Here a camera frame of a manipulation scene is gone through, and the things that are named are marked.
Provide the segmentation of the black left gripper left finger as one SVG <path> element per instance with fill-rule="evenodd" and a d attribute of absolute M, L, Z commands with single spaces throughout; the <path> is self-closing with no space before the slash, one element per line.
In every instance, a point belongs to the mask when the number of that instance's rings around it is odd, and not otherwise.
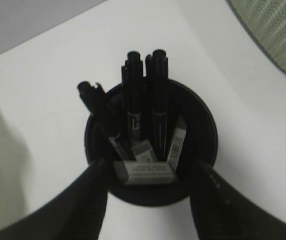
<path fill-rule="evenodd" d="M 63 192 L 0 230 L 0 240 L 97 240 L 107 207 L 108 163 L 95 160 Z"/>

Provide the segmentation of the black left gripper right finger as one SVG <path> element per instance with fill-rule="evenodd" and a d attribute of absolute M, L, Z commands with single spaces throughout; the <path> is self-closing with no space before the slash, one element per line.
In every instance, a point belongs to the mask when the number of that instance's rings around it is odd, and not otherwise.
<path fill-rule="evenodd" d="M 210 165 L 192 167 L 190 206 L 201 240 L 286 240 L 286 223 L 258 207 Z"/>

